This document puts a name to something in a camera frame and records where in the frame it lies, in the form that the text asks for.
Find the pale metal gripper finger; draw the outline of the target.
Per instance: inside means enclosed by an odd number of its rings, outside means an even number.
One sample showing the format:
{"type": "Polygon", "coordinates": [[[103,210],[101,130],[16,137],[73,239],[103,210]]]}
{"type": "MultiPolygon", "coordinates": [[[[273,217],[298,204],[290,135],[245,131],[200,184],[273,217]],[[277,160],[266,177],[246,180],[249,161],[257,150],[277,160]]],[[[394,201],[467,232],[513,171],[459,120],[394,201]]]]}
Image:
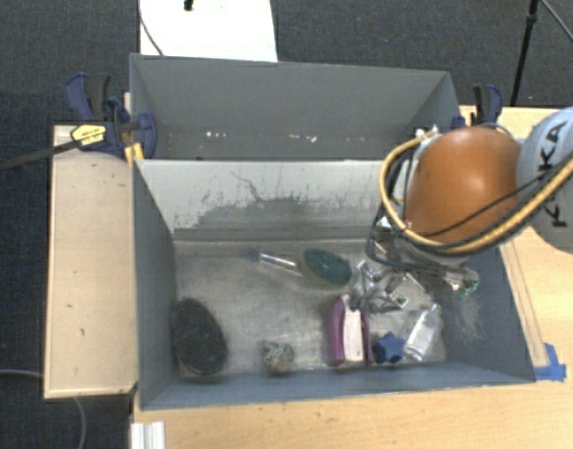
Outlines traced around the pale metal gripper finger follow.
{"type": "Polygon", "coordinates": [[[351,308],[361,313],[388,313],[401,308],[386,295],[384,290],[373,287],[365,290],[354,289],[351,292],[351,308]]]}
{"type": "Polygon", "coordinates": [[[392,272],[388,266],[372,268],[366,260],[359,262],[356,269],[360,275],[360,284],[364,292],[377,289],[380,282],[392,272]]]}

